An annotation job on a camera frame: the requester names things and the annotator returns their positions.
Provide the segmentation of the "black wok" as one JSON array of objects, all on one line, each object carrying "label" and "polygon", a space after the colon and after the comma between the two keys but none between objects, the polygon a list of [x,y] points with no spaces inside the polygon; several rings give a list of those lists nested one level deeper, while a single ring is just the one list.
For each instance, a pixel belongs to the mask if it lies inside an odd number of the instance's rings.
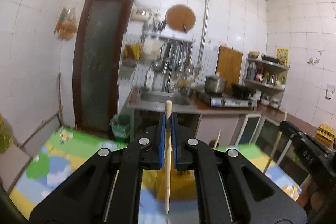
[{"label": "black wok", "polygon": [[249,96],[253,93],[251,89],[242,85],[231,84],[231,87],[232,87],[232,96],[240,100],[247,100]]}]

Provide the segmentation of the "yellow wall poster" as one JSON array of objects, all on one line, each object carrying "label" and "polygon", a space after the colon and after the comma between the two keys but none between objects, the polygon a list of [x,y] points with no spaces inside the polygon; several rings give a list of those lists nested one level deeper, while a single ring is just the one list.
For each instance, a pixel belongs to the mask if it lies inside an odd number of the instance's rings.
[{"label": "yellow wall poster", "polygon": [[279,60],[279,64],[282,66],[288,66],[288,56],[289,50],[288,48],[278,48],[276,51],[276,58]]}]

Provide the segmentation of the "wooden chopstick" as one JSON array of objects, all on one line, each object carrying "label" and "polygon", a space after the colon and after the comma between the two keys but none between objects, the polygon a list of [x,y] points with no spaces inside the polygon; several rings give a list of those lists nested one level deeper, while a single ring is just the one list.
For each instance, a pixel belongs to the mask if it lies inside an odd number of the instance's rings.
[{"label": "wooden chopstick", "polygon": [[165,103],[165,213],[169,213],[170,209],[170,185],[171,185],[171,155],[172,155],[172,141],[171,141],[171,114],[172,102],[167,100]]},{"label": "wooden chopstick", "polygon": [[264,170],[263,170],[263,173],[264,173],[264,174],[266,174],[266,172],[267,172],[267,170],[268,170],[268,168],[269,168],[269,166],[270,166],[270,164],[271,164],[271,162],[272,162],[272,160],[273,160],[273,158],[274,158],[274,155],[275,155],[276,150],[277,150],[277,148],[278,148],[278,145],[279,145],[279,143],[280,143],[281,136],[282,136],[282,132],[279,131],[278,134],[277,134],[277,137],[276,137],[276,141],[275,141],[275,143],[274,143],[274,146],[273,146],[273,148],[272,148],[272,151],[271,151],[271,153],[270,153],[269,159],[268,159],[268,161],[267,161],[267,164],[266,164],[266,166],[265,166],[265,168],[264,168]]},{"label": "wooden chopstick", "polygon": [[220,129],[219,132],[218,132],[217,138],[216,138],[216,140],[215,140],[215,142],[214,142],[214,145],[213,145],[213,149],[216,149],[217,146],[218,146],[219,139],[220,139],[220,137],[221,137],[221,131],[222,131],[222,130]]}]

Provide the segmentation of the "white soap bottle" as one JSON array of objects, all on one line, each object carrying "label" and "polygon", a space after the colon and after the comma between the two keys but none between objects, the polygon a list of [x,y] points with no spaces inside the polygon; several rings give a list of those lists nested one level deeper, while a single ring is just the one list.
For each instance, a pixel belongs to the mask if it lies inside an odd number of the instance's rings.
[{"label": "white soap bottle", "polygon": [[152,90],[154,82],[154,71],[147,71],[145,78],[145,88],[147,90]]}]

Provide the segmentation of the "round wooden cutting board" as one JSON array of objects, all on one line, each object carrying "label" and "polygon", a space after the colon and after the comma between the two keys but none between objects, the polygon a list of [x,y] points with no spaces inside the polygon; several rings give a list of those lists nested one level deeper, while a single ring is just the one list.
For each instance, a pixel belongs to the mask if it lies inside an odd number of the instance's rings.
[{"label": "round wooden cutting board", "polygon": [[166,21],[172,30],[188,33],[195,26],[196,17],[189,6],[179,4],[167,10]]}]

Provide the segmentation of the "steel cooking pot with lid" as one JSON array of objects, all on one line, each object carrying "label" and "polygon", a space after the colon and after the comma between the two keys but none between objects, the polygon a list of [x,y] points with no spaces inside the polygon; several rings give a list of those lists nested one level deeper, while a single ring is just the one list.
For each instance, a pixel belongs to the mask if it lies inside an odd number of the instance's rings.
[{"label": "steel cooking pot with lid", "polygon": [[205,92],[214,94],[223,94],[227,86],[227,80],[216,73],[206,77]]}]

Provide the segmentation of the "rectangular wooden cutting board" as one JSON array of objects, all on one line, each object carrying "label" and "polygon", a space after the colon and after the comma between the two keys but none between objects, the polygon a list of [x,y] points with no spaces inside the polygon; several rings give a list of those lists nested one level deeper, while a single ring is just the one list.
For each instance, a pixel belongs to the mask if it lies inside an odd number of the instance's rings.
[{"label": "rectangular wooden cutting board", "polygon": [[225,94],[232,94],[232,84],[239,83],[243,54],[233,48],[220,46],[216,72],[227,80]]}]

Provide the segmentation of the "green trash bin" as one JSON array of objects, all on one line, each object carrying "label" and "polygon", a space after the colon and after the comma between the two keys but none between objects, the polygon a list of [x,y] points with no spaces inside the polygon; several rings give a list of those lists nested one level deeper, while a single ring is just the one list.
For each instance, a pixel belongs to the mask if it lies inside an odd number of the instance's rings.
[{"label": "green trash bin", "polygon": [[128,114],[115,114],[110,120],[113,136],[126,139],[130,136],[131,120]]}]

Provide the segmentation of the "corner wall shelf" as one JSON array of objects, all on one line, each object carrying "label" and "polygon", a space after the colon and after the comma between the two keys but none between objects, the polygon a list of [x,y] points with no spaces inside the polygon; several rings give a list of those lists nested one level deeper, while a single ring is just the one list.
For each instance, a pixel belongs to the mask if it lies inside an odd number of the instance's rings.
[{"label": "corner wall shelf", "polygon": [[262,90],[284,92],[289,67],[263,59],[246,58],[242,82]]}]

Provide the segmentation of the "colourful cartoon tablecloth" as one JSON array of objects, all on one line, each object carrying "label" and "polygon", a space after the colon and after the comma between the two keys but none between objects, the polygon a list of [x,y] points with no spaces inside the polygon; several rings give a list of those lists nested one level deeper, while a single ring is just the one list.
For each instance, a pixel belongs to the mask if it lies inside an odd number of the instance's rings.
[{"label": "colourful cartoon tablecloth", "polygon": [[[67,179],[100,148],[111,151],[125,148],[126,143],[85,134],[69,128],[56,130],[33,157],[23,171],[10,198],[18,210],[28,218],[44,198]],[[255,144],[242,144],[236,149],[266,175],[288,196],[297,200],[299,185],[274,162],[269,168],[269,157]],[[157,197],[158,171],[143,173],[139,223],[197,223],[198,209],[194,195],[177,200],[171,198],[170,213],[165,215],[165,205]]]}]

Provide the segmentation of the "yellow plastic bag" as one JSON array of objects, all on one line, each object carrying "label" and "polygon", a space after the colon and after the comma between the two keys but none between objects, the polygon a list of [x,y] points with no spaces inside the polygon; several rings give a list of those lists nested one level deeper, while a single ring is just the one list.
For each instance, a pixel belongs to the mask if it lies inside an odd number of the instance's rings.
[{"label": "yellow plastic bag", "polygon": [[5,153],[13,144],[13,137],[10,126],[0,116],[0,153]]}]

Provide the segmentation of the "steel gas stove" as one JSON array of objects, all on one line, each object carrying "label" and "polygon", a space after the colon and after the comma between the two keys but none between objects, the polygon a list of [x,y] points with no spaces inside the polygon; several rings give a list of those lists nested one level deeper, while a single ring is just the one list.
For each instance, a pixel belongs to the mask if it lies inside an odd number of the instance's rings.
[{"label": "steel gas stove", "polygon": [[209,95],[206,92],[201,92],[199,98],[212,107],[255,108],[257,106],[257,103],[253,100],[237,99],[226,94],[217,97]]}]

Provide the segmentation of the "steel kitchen sink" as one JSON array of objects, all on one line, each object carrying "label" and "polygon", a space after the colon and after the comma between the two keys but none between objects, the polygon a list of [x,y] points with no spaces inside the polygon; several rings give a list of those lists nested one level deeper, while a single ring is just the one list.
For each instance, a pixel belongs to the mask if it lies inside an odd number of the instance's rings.
[{"label": "steel kitchen sink", "polygon": [[192,102],[185,96],[177,93],[167,93],[159,91],[140,92],[140,100],[151,103],[166,103],[171,101],[173,105],[190,106]]}]

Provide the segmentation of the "dark brown glass door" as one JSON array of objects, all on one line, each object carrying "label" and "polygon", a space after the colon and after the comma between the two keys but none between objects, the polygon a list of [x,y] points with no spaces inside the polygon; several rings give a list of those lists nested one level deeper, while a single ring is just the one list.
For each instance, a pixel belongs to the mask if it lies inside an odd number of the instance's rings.
[{"label": "dark brown glass door", "polygon": [[73,56],[75,126],[107,135],[118,110],[121,47],[134,0],[85,0]]}]

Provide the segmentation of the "steel utensil rack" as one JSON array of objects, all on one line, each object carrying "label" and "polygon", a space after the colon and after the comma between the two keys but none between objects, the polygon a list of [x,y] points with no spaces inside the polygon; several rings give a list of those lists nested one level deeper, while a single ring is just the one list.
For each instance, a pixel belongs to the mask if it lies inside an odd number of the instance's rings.
[{"label": "steel utensil rack", "polygon": [[194,40],[187,40],[187,39],[178,38],[176,36],[163,35],[163,34],[157,33],[157,32],[146,31],[146,32],[143,32],[143,34],[145,36],[150,37],[150,38],[162,40],[162,41],[165,41],[165,42],[191,43],[191,44],[195,43],[195,39]]}]

